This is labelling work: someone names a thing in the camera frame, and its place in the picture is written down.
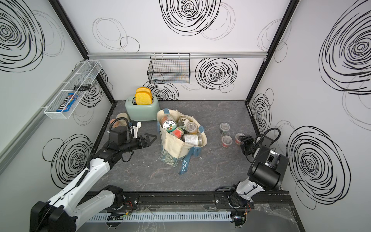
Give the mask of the clear lid red seed jar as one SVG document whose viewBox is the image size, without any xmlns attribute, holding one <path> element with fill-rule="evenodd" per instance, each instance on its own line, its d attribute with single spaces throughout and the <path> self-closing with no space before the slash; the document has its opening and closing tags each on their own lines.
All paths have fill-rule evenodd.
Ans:
<svg viewBox="0 0 371 232">
<path fill-rule="evenodd" d="M 224 148 L 229 148 L 233 143 L 233 139 L 229 135 L 224 135 L 221 138 L 221 143 Z"/>
</svg>

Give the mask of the yellow strip lid seed jar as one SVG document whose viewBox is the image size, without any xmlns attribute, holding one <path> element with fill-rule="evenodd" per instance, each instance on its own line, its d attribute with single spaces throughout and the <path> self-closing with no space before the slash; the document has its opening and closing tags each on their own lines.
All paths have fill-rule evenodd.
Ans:
<svg viewBox="0 0 371 232">
<path fill-rule="evenodd" d="M 229 132 L 230 128 L 231 128 L 230 125 L 226 122 L 222 122 L 219 126 L 221 134 L 227 134 Z"/>
</svg>

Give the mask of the red bee label seed jar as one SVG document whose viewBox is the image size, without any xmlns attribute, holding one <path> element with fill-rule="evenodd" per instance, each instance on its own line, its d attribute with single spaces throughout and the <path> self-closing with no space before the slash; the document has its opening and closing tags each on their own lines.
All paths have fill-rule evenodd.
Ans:
<svg viewBox="0 0 371 232">
<path fill-rule="evenodd" d="M 185 133 L 184 130 L 180 127 L 177 127 L 176 129 L 170 132 L 171 135 L 175 136 L 178 139 L 182 139 L 184 133 Z"/>
</svg>

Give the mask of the cream canvas bag blue handles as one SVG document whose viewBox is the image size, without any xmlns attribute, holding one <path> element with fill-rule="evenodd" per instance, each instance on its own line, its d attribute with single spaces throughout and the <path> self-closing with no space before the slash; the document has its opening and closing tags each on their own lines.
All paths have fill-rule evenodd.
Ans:
<svg viewBox="0 0 371 232">
<path fill-rule="evenodd" d="M 181 116 L 187 116 L 191 119 L 192 122 L 195 122 L 198 125 L 199 132 L 202 136 L 203 144 L 200 147 L 193 146 L 191 144 L 184 142 L 184 137 L 182 139 L 178 139 L 175 136 L 171 135 L 170 132 L 166 132 L 161 124 L 160 120 L 165 115 L 171 115 L 174 117 L 176 122 Z M 185 174 L 188 170 L 188 166 L 190 163 L 190 159 L 192 157 L 197 157 L 202 151 L 202 148 L 207 145 L 207 137 L 204 131 L 204 127 L 200 125 L 199 122 L 194 117 L 184 115 L 177 110 L 171 110 L 168 108 L 162 109 L 157 113 L 157 128 L 161 138 L 161 153 L 159 160 L 162 162 L 176 167 L 178 163 L 181 161 L 182 165 L 180 167 L 179 174 Z"/>
</svg>

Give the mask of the large radish label seed jar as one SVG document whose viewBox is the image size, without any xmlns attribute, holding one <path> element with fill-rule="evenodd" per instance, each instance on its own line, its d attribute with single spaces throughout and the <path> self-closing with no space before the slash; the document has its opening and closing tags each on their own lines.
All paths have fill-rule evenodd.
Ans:
<svg viewBox="0 0 371 232">
<path fill-rule="evenodd" d="M 161 118 L 160 124 L 166 132 L 172 132 L 177 128 L 177 122 L 171 115 L 165 115 Z"/>
</svg>

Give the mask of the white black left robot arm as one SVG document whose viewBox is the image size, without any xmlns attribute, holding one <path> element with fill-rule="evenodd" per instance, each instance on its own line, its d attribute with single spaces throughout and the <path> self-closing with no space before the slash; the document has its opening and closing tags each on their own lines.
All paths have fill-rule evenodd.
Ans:
<svg viewBox="0 0 371 232">
<path fill-rule="evenodd" d="M 137 135 L 137 127 L 109 127 L 109 140 L 95 154 L 89 155 L 85 169 L 47 202 L 39 201 L 31 209 L 31 232 L 75 232 L 96 214 L 107 208 L 121 209 L 127 203 L 123 190 L 109 185 L 96 196 L 81 200 L 94 184 L 107 174 L 123 154 L 151 146 L 157 136 Z"/>
</svg>

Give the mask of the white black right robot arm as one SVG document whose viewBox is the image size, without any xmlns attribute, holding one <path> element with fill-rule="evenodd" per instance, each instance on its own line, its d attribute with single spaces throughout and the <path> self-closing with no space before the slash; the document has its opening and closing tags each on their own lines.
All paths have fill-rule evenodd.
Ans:
<svg viewBox="0 0 371 232">
<path fill-rule="evenodd" d="M 251 205 L 252 197 L 259 192 L 280 189 L 289 163 L 287 156 L 271 148 L 280 136 L 279 128 L 270 128 L 256 138 L 250 135 L 239 136 L 243 154 L 253 159 L 250 161 L 247 179 L 234 185 L 228 195 L 229 204 L 233 208 Z"/>
</svg>

